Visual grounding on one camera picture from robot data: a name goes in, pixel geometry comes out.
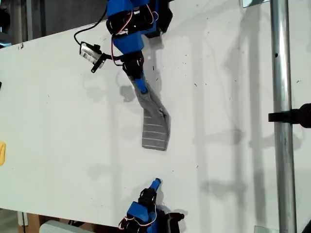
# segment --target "floor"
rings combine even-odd
[[[97,22],[107,0],[44,0],[46,33],[51,35]]]
[[[0,209],[0,232],[18,233],[17,212]]]

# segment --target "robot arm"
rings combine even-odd
[[[119,223],[119,229],[127,233],[179,233],[178,222],[184,219],[180,213],[165,214],[156,207],[156,191],[161,180],[156,178],[133,202]]]
[[[130,79],[137,99],[144,109],[142,146],[147,149],[166,150],[170,137],[170,116],[145,79],[143,72],[144,43],[148,38],[166,32],[172,12],[170,0],[109,0],[107,2],[107,28],[111,33],[111,55],[100,51],[99,46],[81,43],[80,54],[94,64],[92,72],[102,67],[107,59],[122,66]],[[122,56],[113,55],[113,45]]]

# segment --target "metal pole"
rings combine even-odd
[[[271,0],[274,112],[292,108],[288,0]],[[280,233],[296,233],[293,127],[275,123]]]

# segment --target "white tabletop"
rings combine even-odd
[[[290,1],[296,108],[311,99],[308,2]],[[163,48],[144,40],[146,78],[172,117],[166,152],[141,147],[128,78],[111,61],[92,74],[78,29],[1,49],[0,208],[116,226],[159,177],[157,203],[185,213],[187,233],[277,229],[269,7],[176,0]],[[110,53],[105,23],[78,39]],[[311,218],[310,140],[294,126],[299,232]]]

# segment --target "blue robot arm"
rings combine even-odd
[[[161,180],[157,178],[140,193],[138,202],[131,204],[126,217],[119,223],[119,229],[127,233],[179,233],[178,222],[185,216],[165,214],[156,207],[156,191],[160,184]]]
[[[168,0],[109,0],[107,6],[106,25],[112,42],[123,54],[120,58],[122,68],[144,109],[142,146],[166,150],[170,136],[170,115],[146,82],[141,37],[143,34],[147,37],[159,36],[167,30],[173,17]]]

